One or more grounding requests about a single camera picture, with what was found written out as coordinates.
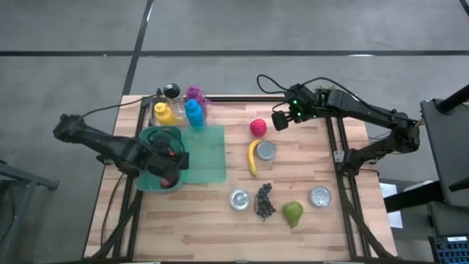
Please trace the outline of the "clear plastic container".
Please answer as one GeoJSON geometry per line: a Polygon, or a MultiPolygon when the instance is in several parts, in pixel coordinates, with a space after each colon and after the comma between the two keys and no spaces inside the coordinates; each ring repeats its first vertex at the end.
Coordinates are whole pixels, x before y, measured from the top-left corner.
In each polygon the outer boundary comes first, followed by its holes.
{"type": "MultiPolygon", "coordinates": [[[[167,103],[168,104],[167,99],[165,97],[159,97],[159,98],[154,97],[154,98],[149,100],[149,122],[150,122],[151,125],[160,125],[158,123],[157,119],[155,118],[155,113],[154,113],[154,106],[155,106],[156,103],[167,103]]],[[[203,112],[204,112],[204,121],[205,121],[207,119],[208,106],[207,106],[207,110],[203,111],[203,112]]],[[[178,120],[175,116],[174,116],[174,118],[177,121],[176,125],[186,125],[186,124],[189,123],[186,114],[185,114],[185,118],[183,120],[178,120]]]]}

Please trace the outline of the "red round fruit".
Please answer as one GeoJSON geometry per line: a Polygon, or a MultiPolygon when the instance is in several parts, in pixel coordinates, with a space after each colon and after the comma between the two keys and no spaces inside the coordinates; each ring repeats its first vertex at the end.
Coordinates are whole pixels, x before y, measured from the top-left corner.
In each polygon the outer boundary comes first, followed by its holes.
{"type": "Polygon", "coordinates": [[[263,119],[256,119],[250,123],[249,128],[253,136],[262,137],[267,132],[267,123],[263,119]]]}

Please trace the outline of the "dark grape bunch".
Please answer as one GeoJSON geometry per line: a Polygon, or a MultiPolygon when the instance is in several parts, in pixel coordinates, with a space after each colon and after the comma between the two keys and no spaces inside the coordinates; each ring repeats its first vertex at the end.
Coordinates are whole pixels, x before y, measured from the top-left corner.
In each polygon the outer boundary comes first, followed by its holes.
{"type": "Polygon", "coordinates": [[[271,183],[265,183],[259,188],[255,196],[254,211],[264,221],[276,212],[269,198],[269,193],[272,189],[271,183]]]}

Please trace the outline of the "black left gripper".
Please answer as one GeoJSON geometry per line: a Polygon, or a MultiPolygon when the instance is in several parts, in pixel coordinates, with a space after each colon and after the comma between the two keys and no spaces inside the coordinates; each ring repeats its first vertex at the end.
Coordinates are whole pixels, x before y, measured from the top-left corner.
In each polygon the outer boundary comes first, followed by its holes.
{"type": "Polygon", "coordinates": [[[181,130],[155,130],[147,136],[148,143],[156,149],[156,161],[151,161],[148,171],[172,183],[179,183],[181,171],[189,167],[189,152],[182,143],[181,130]],[[177,154],[169,157],[169,151],[177,154]]]}

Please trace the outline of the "backlit keyboard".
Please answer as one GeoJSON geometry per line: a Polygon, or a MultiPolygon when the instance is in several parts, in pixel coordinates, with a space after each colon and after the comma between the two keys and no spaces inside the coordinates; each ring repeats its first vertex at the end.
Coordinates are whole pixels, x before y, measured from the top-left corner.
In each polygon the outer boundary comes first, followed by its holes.
{"type": "Polygon", "coordinates": [[[469,236],[428,237],[437,264],[469,264],[469,236]]]}

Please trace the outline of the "grey metal stand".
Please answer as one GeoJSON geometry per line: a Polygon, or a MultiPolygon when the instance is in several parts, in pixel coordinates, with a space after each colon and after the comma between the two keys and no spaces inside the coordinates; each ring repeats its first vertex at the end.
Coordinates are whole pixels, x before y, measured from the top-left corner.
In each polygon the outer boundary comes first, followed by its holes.
{"type": "Polygon", "coordinates": [[[18,239],[21,225],[24,223],[24,218],[28,206],[31,204],[32,196],[36,187],[43,186],[49,191],[55,191],[59,186],[58,180],[49,180],[45,177],[37,176],[20,169],[16,169],[8,165],[6,162],[0,160],[0,181],[4,182],[7,181],[7,179],[10,182],[17,181],[19,183],[23,183],[26,190],[18,207],[15,205],[15,202],[12,201],[13,213],[11,225],[8,227],[8,230],[0,240],[0,248],[3,247],[3,251],[0,252],[0,264],[10,263],[14,244],[18,239]]]}

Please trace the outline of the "long black frame crossbar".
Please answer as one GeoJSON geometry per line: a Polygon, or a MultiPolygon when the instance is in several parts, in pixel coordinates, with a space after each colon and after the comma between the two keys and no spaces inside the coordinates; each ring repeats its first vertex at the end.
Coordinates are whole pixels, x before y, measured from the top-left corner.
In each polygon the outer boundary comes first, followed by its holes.
{"type": "Polygon", "coordinates": [[[210,103],[277,102],[284,100],[283,95],[205,95],[210,103]]]}

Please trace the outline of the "teal plastic bin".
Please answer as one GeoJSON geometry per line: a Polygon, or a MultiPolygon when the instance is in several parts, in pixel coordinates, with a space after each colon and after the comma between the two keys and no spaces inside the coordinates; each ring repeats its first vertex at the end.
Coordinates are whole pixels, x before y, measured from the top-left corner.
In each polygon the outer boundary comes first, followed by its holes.
{"type": "MultiPolygon", "coordinates": [[[[150,132],[155,130],[180,130],[176,126],[152,126],[145,128],[140,134],[139,138],[145,143],[148,143],[147,136],[150,132]]],[[[144,171],[140,174],[138,180],[135,182],[135,187],[140,191],[151,191],[151,192],[169,192],[176,191],[182,185],[182,171],[181,171],[181,180],[179,183],[173,183],[171,188],[161,188],[160,179],[157,175],[152,174],[151,172],[144,171]]]]}

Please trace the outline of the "translucent teal bin lid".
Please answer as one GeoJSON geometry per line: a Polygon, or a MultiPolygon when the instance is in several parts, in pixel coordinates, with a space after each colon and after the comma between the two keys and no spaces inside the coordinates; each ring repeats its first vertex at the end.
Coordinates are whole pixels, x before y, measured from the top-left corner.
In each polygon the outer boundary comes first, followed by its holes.
{"type": "Polygon", "coordinates": [[[183,183],[221,183],[226,180],[224,136],[222,125],[182,130],[182,143],[189,153],[189,167],[182,172],[183,183]]]}

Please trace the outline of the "yellow mustard bottle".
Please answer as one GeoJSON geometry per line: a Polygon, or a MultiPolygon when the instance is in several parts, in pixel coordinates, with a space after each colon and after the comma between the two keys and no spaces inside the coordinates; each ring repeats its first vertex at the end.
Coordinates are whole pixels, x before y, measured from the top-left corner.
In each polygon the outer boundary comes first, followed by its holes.
{"type": "Polygon", "coordinates": [[[167,103],[156,103],[154,106],[155,118],[160,125],[176,125],[177,121],[167,103]]]}

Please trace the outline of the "white paper sheet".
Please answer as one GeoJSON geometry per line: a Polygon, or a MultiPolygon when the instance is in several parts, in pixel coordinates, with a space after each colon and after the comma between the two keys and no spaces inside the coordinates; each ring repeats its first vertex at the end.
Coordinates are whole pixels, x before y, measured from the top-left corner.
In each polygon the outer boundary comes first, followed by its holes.
{"type": "MultiPolygon", "coordinates": [[[[383,198],[390,197],[392,195],[397,194],[397,188],[396,188],[396,185],[394,184],[380,183],[380,189],[381,189],[383,198]]],[[[387,213],[387,216],[388,216],[388,222],[391,228],[397,228],[397,229],[403,228],[402,215],[400,211],[387,213]]]]}

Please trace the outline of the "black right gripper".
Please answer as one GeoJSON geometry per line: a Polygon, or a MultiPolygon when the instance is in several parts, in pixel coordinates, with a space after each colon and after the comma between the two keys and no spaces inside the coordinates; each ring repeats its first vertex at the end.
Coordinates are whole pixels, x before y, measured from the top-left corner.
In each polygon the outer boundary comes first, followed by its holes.
{"type": "Polygon", "coordinates": [[[273,111],[271,118],[274,128],[282,131],[290,122],[296,124],[318,117],[320,96],[303,84],[295,84],[284,92],[282,104],[287,104],[289,111],[273,111]]]}

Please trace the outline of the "magenta plastic bottle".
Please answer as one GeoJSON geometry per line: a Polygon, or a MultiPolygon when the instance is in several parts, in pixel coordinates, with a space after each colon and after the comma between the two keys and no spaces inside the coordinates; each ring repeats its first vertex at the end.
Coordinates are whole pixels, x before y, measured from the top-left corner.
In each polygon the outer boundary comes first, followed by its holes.
{"type": "Polygon", "coordinates": [[[204,90],[196,85],[190,85],[187,88],[186,100],[195,100],[202,107],[203,111],[206,111],[207,106],[212,103],[204,90]]]}

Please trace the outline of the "blue plastic bottle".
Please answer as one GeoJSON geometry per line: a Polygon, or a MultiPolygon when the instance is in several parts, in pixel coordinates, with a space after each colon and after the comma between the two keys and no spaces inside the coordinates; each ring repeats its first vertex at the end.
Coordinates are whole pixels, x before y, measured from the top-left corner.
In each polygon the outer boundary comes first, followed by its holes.
{"type": "Polygon", "coordinates": [[[186,101],[185,113],[192,127],[204,127],[204,112],[196,100],[190,99],[186,101]]]}

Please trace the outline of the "clear bottle black cap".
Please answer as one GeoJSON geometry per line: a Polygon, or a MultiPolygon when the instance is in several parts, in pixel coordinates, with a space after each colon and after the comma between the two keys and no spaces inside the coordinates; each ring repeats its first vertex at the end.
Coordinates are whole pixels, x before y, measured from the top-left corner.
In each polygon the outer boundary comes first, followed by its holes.
{"type": "Polygon", "coordinates": [[[185,118],[185,99],[181,93],[180,87],[175,83],[169,83],[163,88],[171,112],[178,120],[185,118]]]}

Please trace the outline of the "green pear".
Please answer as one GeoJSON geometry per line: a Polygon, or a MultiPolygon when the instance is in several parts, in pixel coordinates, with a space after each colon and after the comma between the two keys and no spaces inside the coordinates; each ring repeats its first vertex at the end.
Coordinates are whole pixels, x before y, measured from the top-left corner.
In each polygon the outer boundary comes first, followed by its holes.
{"type": "Polygon", "coordinates": [[[282,213],[292,229],[298,225],[303,215],[303,206],[298,201],[287,202],[282,208],[282,213]]]}

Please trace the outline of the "black aluminium frame rails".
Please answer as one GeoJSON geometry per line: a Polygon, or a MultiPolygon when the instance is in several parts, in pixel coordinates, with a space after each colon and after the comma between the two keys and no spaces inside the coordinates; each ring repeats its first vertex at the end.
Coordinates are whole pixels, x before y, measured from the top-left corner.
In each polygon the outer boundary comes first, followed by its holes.
{"type": "Polygon", "coordinates": [[[136,237],[138,232],[141,204],[143,192],[136,191],[133,201],[130,202],[130,195],[133,187],[133,181],[139,176],[138,172],[127,174],[125,188],[122,198],[122,206],[119,213],[119,221],[109,238],[89,259],[98,263],[120,263],[133,262],[134,251],[136,247],[136,237]],[[122,249],[124,231],[126,226],[130,225],[128,236],[128,247],[125,256],[120,254],[122,249]]]}
{"type": "Polygon", "coordinates": [[[351,260],[361,260],[367,263],[371,261],[384,261],[385,258],[393,258],[394,256],[392,253],[385,249],[384,245],[375,238],[372,231],[367,227],[363,217],[358,185],[355,177],[346,176],[345,173],[341,171],[341,161],[337,161],[335,158],[335,154],[338,152],[338,147],[336,144],[333,121],[330,117],[326,117],[325,123],[330,142],[333,167],[335,170],[347,248],[351,260]],[[363,252],[362,256],[357,252],[355,236],[352,229],[352,221],[355,222],[358,229],[359,242],[361,243],[363,252]]]}

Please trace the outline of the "yellow banana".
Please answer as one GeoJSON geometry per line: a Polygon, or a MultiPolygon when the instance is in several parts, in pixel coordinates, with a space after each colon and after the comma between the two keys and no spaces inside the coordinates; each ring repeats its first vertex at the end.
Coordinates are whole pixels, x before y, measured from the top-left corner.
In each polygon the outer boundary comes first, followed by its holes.
{"type": "Polygon", "coordinates": [[[256,139],[252,141],[252,143],[249,144],[248,146],[248,168],[253,177],[257,176],[257,168],[255,164],[255,159],[254,159],[254,151],[256,147],[262,142],[260,139],[256,139]]]}

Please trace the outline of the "silver tin can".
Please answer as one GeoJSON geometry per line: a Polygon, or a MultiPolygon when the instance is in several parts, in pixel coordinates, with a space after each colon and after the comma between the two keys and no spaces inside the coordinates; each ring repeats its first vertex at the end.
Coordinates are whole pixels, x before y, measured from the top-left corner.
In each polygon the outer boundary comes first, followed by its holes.
{"type": "Polygon", "coordinates": [[[314,207],[327,207],[331,202],[330,192],[325,187],[317,186],[311,190],[309,201],[314,207]]]}
{"type": "Polygon", "coordinates": [[[276,146],[272,142],[263,141],[256,146],[256,155],[263,161],[270,161],[275,157],[276,146]]]}
{"type": "Polygon", "coordinates": [[[250,204],[250,196],[246,190],[236,189],[230,194],[229,203],[235,210],[245,210],[250,204]]]}

